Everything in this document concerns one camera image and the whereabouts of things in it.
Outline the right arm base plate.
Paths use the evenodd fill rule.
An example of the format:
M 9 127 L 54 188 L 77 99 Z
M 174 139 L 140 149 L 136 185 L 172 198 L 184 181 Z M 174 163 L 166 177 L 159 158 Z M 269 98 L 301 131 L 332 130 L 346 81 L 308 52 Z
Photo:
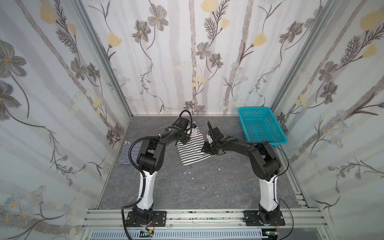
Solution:
M 253 226 L 285 226 L 285 219 L 281 211 L 266 212 L 264 210 L 257 211 L 243 211 L 244 218 L 243 222 L 246 223 L 247 227 Z

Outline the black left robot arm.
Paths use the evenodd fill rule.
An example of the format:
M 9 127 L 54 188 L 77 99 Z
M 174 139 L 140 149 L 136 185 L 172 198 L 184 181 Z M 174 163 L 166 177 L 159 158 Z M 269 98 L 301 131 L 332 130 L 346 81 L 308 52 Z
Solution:
M 140 192 L 133 204 L 122 207 L 124 224 L 128 223 L 128 218 L 124 214 L 124 210 L 128 208 L 132 209 L 136 223 L 148 226 L 155 222 L 153 213 L 155 180 L 163 166 L 166 148 L 172 143 L 188 143 L 193 128 L 192 113 L 183 110 L 164 133 L 142 137 L 131 144 L 128 157 L 131 165 L 140 173 Z

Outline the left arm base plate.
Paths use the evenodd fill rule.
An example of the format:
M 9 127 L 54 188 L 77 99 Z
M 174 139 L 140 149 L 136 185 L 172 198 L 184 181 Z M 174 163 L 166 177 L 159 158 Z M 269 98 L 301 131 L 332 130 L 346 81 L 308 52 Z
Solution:
M 166 211 L 154 211 L 153 216 L 150 221 L 145 224 L 143 221 L 139 220 L 138 217 L 134 215 L 132 211 L 128 213 L 125 224 L 127 227 L 165 227 L 167 220 L 167 212 Z

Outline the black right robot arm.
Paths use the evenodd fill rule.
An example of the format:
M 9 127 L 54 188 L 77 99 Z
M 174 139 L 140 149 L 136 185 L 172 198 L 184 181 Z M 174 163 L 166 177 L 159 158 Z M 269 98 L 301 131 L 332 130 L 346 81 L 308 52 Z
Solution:
M 208 122 L 210 137 L 204 142 L 202 152 L 219 155 L 235 152 L 248 157 L 254 174 L 259 178 L 260 202 L 257 211 L 244 211 L 247 226 L 285 226 L 285 218 L 277 200 L 277 180 L 282 167 L 273 147 L 268 142 L 251 143 L 231 136 L 224 136 L 219 128 Z

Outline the blue white striped tank top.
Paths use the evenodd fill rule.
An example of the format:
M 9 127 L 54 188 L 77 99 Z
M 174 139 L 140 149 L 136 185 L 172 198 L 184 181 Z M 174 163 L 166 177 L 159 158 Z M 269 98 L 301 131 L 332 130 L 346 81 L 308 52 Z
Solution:
M 119 160 L 118 160 L 118 163 L 120 165 L 131 164 L 129 157 L 131 157 L 135 163 L 137 162 L 137 159 L 138 159 L 138 156 L 139 156 L 139 153 L 141 150 L 142 142 L 135 144 L 131 150 L 131 154 L 129 154 L 129 150 L 131 149 L 131 145 L 132 144 L 130 142 L 125 141 L 123 148 L 122 148 L 122 151 L 121 151 L 121 154 L 120 154 L 120 157 L 119 157 Z

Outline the black white striped tank top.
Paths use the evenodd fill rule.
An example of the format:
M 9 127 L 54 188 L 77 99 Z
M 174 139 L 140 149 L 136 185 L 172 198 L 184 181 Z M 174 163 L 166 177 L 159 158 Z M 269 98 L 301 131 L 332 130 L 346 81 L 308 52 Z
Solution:
M 205 139 L 196 122 L 193 122 L 193 124 L 195 127 L 188 143 L 184 145 L 180 141 L 177 142 L 177 149 L 183 166 L 195 164 L 211 157 L 202 151 Z

